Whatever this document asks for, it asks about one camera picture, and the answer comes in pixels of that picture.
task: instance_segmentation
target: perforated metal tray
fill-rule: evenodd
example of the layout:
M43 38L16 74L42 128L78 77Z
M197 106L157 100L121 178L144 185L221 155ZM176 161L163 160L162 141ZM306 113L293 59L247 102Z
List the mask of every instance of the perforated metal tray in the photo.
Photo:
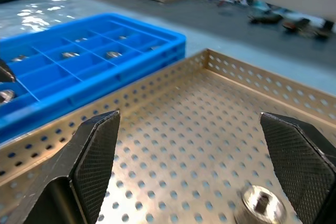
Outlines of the perforated metal tray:
M1 216L83 120L119 109L119 140L98 223L234 223L237 191L274 175L259 114L315 125L336 145L336 98L206 50L18 138L0 149Z

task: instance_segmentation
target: blue plastic tray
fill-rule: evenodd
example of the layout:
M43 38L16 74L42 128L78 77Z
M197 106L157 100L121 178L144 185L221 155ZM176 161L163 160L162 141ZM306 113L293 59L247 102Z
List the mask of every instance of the blue plastic tray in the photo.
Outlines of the blue plastic tray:
M108 59L107 52L121 55ZM79 54L64 58L64 52ZM24 55L19 62L13 59ZM185 56L185 36L117 14L0 40L17 77L0 83L16 98L0 105L0 143L29 132Z

